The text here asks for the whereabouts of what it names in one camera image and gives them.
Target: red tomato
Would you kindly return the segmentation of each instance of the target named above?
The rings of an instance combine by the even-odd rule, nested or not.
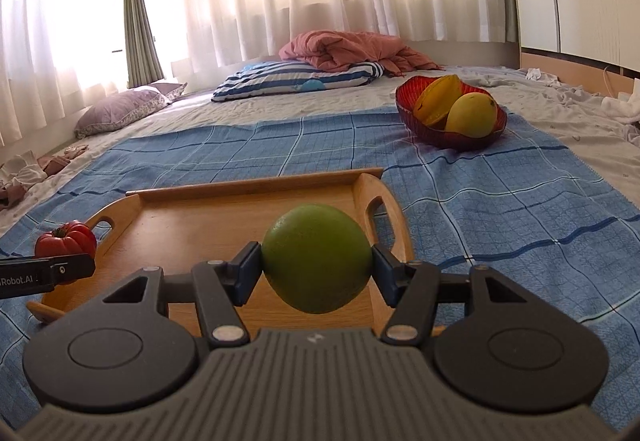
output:
[[[36,241],[34,254],[36,257],[58,257],[88,253],[93,259],[96,246],[94,232],[79,220],[72,220],[41,235]]]

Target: green fruit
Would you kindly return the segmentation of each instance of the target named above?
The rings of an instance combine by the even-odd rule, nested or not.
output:
[[[262,241],[264,274],[287,304],[328,313],[353,300],[371,271],[369,241],[349,215],[303,204],[280,217]]]

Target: yellow fruit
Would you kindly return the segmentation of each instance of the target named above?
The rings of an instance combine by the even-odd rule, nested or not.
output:
[[[467,137],[491,134],[498,117],[498,105],[484,92],[470,92],[453,104],[447,117],[445,132],[457,132]]]
[[[438,78],[425,88],[414,105],[414,116],[423,125],[433,126],[447,117],[451,106],[462,96],[462,84],[455,74]]]
[[[287,304],[328,313],[369,281],[371,248],[362,228],[326,204],[302,204],[280,217],[262,241],[264,274]]]

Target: pomelo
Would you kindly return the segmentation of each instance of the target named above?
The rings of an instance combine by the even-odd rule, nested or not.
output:
[[[444,130],[466,137],[485,137],[494,129],[497,117],[498,105],[494,98],[484,92],[470,92],[453,104]]]
[[[287,304],[328,313],[366,286],[369,241],[349,215],[326,204],[302,204],[280,217],[262,241],[264,274]]]

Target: gray ribbed surface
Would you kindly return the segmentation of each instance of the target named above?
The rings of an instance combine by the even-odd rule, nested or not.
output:
[[[531,418],[485,410],[443,385],[417,349],[384,345],[368,329],[337,329],[263,330],[250,345],[215,351],[190,383],[151,407],[112,416],[45,407],[20,434],[28,441],[604,441],[612,431],[587,407]]]

